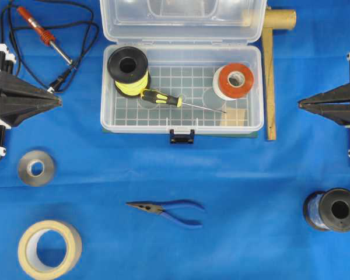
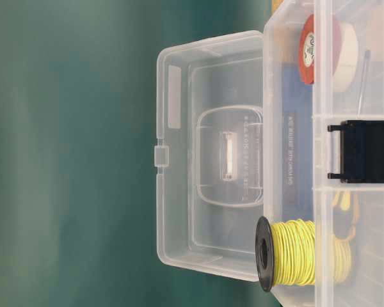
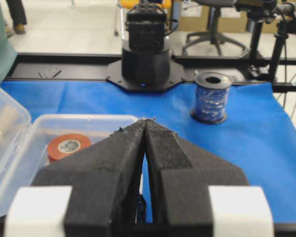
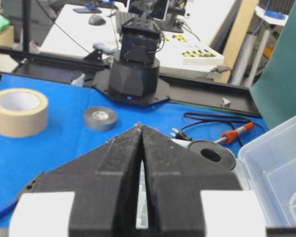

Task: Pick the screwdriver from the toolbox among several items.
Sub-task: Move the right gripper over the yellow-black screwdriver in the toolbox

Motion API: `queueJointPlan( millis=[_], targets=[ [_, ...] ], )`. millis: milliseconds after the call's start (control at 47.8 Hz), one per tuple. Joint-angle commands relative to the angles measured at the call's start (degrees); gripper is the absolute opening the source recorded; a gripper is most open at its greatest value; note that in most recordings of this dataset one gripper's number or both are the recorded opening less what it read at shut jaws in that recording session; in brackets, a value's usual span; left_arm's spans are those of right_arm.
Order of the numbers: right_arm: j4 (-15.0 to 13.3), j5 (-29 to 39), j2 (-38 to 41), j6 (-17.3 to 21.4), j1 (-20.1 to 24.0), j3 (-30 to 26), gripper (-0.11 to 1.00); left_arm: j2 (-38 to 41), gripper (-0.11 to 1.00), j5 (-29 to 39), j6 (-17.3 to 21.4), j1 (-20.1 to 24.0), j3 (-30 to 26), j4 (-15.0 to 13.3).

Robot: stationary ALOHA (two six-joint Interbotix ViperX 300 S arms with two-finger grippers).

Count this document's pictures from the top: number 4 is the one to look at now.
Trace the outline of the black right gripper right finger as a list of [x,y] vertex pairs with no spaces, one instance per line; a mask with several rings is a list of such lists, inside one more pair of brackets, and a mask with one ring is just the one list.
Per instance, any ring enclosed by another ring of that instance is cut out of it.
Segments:
[[145,173],[150,213],[162,237],[203,237],[201,191],[240,191],[234,169],[228,170],[144,126]]

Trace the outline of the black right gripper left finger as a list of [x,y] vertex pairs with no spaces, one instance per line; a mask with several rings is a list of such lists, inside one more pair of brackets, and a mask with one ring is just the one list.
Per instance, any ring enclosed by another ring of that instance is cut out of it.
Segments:
[[136,223],[141,127],[48,173],[23,194],[9,225],[11,237],[111,237]]

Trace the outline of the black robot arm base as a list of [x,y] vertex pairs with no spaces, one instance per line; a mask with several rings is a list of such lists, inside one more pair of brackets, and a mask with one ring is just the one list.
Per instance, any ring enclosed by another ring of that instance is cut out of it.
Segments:
[[110,91],[135,97],[156,92],[160,62],[155,54],[161,35],[147,14],[136,15],[121,26],[121,49],[114,54]]

